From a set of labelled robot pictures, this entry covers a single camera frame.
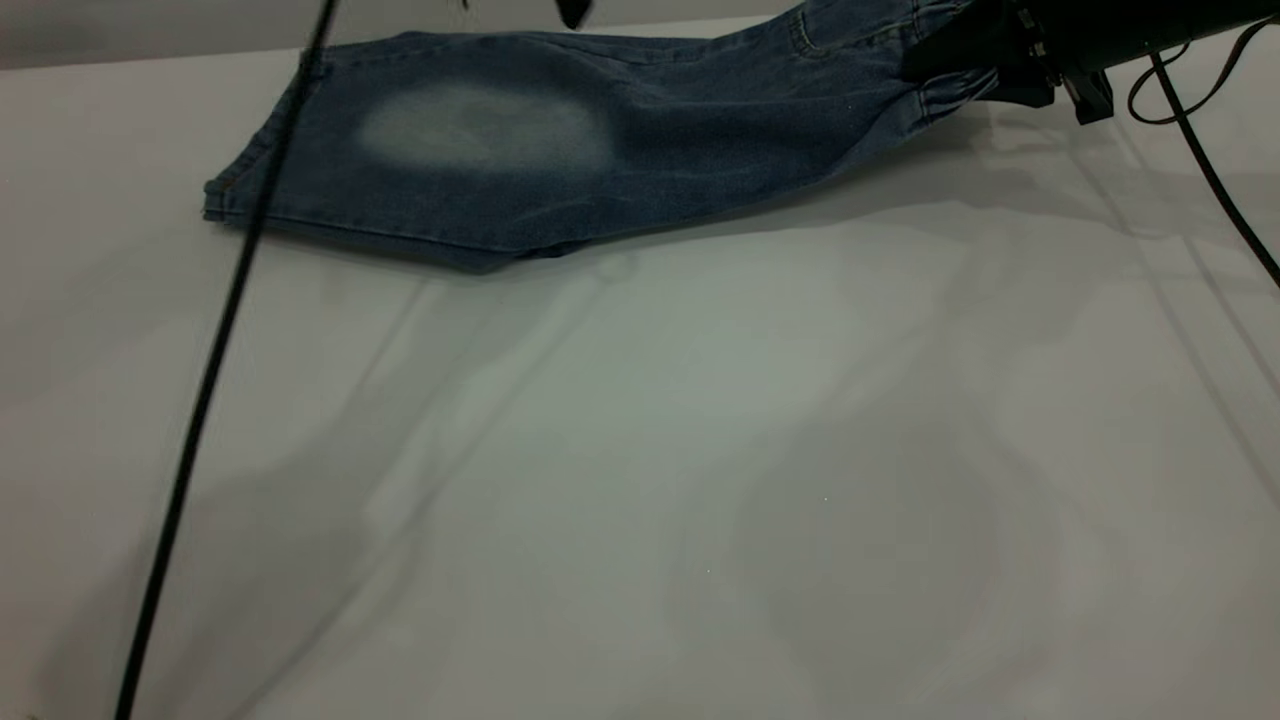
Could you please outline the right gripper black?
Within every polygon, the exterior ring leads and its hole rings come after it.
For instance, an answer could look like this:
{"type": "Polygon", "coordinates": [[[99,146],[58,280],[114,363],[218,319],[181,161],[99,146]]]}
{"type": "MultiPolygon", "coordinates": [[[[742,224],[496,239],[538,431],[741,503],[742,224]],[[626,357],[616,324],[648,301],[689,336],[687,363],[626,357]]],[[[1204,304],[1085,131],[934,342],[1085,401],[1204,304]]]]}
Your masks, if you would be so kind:
{"type": "Polygon", "coordinates": [[[987,102],[1047,108],[1055,101],[1047,77],[1076,69],[1066,35],[1075,10],[1075,1],[968,5],[905,53],[905,81],[1000,67],[987,102]]]}

